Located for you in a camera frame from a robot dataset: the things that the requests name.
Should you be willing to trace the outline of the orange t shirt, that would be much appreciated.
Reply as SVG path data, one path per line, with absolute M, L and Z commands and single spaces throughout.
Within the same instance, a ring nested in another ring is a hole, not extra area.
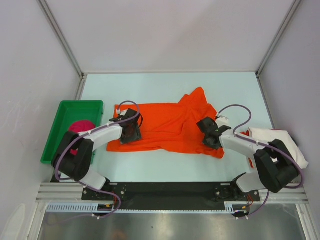
M 222 159 L 223 149 L 203 144 L 204 134 L 197 123 L 206 117 L 216 118 L 217 111 L 207 102 L 203 88 L 184 95 L 178 103 L 145 103 L 116 105 L 115 109 L 139 110 L 143 117 L 138 141 L 122 144 L 119 140 L 107 144 L 108 152 L 144 152 L 165 150 L 182 154 L 203 154 Z

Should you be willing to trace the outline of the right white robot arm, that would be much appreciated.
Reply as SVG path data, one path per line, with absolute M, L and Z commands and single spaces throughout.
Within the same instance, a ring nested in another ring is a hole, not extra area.
M 232 150 L 252 161 L 254 169 L 233 180 L 235 185 L 230 188 L 230 194 L 237 201 L 242 201 L 255 190 L 278 193 L 302 176 L 300 166 L 279 139 L 261 142 L 236 133 L 226 124 L 219 126 L 210 117 L 200 120 L 197 126 L 204 134 L 202 143 L 205 146 L 214 150 Z

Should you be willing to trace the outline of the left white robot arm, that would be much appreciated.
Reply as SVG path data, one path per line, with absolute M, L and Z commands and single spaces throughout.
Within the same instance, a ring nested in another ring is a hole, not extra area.
M 121 144 L 128 144 L 141 140 L 142 122 L 141 113 L 128 108 L 118 110 L 117 117 L 105 125 L 79 133 L 67 131 L 51 161 L 56 177 L 62 173 L 67 176 L 66 180 L 93 188 L 93 194 L 98 199 L 107 199 L 111 193 L 107 185 L 110 181 L 92 169 L 92 155 L 98 148 L 112 141 L 119 140 Z

